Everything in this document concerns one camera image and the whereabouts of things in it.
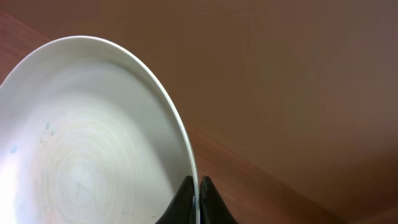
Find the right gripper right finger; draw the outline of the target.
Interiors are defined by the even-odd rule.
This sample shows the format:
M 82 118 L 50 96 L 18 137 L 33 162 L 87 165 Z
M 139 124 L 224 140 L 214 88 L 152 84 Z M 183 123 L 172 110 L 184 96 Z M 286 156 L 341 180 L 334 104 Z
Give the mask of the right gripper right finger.
M 208 176 L 200 184 L 200 220 L 201 224 L 238 224 Z

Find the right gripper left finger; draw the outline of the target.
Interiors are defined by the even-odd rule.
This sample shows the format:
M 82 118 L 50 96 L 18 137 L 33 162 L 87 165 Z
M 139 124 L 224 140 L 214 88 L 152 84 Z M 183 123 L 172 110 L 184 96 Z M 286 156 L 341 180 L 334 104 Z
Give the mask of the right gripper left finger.
M 196 224 L 195 191 L 192 176 L 186 176 L 164 214 L 155 224 Z

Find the white plate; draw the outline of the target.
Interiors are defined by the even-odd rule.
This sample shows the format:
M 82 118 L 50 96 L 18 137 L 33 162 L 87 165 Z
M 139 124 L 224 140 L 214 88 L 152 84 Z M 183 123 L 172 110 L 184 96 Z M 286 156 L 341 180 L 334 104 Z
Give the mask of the white plate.
M 166 90 L 105 39 L 51 41 L 1 84 L 2 223 L 155 223 L 197 167 Z

